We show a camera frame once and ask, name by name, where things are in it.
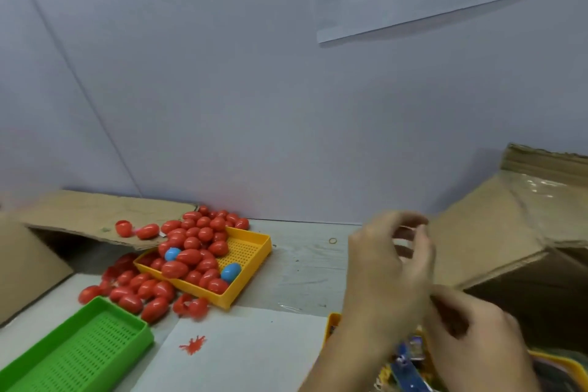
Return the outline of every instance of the forearm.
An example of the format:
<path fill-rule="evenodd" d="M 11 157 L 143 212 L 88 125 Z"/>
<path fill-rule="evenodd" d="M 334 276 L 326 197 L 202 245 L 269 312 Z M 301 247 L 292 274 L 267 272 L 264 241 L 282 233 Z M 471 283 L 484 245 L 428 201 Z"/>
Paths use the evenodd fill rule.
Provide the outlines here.
<path fill-rule="evenodd" d="M 329 338 L 299 392 L 366 392 L 389 354 L 380 341 L 339 327 Z"/>

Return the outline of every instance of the human hand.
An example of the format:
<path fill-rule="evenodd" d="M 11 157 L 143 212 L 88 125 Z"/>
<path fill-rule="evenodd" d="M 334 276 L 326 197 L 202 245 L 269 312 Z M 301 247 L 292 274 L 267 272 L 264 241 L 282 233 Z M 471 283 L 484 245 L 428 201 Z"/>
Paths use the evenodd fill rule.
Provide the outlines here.
<path fill-rule="evenodd" d="M 433 364 L 451 392 L 540 392 L 514 317 L 494 304 L 441 285 L 435 285 L 432 294 L 440 305 L 431 307 L 424 330 Z M 467 323 L 464 334 L 447 330 L 446 309 Z"/>
<path fill-rule="evenodd" d="M 360 332 L 384 358 L 415 330 L 430 304 L 435 247 L 427 223 L 419 213 L 386 211 L 349 236 L 347 289 L 337 331 Z M 393 238 L 413 240 L 411 260 L 401 261 Z"/>

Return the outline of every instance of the person's right hand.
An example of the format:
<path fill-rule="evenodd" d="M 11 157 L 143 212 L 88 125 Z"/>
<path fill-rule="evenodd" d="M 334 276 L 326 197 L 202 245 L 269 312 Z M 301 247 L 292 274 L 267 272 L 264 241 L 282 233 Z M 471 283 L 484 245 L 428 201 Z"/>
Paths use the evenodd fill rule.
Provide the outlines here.
<path fill-rule="evenodd" d="M 467 322 L 452 336 L 436 307 L 424 321 L 437 373 L 451 392 L 540 392 L 518 322 L 501 308 L 435 285 L 432 296 Z"/>

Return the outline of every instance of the green basket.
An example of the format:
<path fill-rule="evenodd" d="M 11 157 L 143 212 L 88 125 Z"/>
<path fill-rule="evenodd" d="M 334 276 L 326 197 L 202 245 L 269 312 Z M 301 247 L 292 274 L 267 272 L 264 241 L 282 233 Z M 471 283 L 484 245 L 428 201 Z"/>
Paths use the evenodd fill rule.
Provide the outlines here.
<path fill-rule="evenodd" d="M 0 371 L 0 391 L 109 391 L 152 343 L 145 322 L 99 296 Z"/>

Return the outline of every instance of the person's left hand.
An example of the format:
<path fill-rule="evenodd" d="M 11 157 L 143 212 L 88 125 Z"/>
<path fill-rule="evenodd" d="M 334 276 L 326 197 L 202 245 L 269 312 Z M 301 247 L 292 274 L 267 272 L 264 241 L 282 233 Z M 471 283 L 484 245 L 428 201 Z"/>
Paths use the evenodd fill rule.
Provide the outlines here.
<path fill-rule="evenodd" d="M 426 231 L 428 222 L 419 213 L 386 211 L 349 236 L 339 327 L 360 333 L 385 357 L 416 329 L 430 305 L 435 247 Z M 411 260 L 401 261 L 393 238 L 413 240 Z"/>

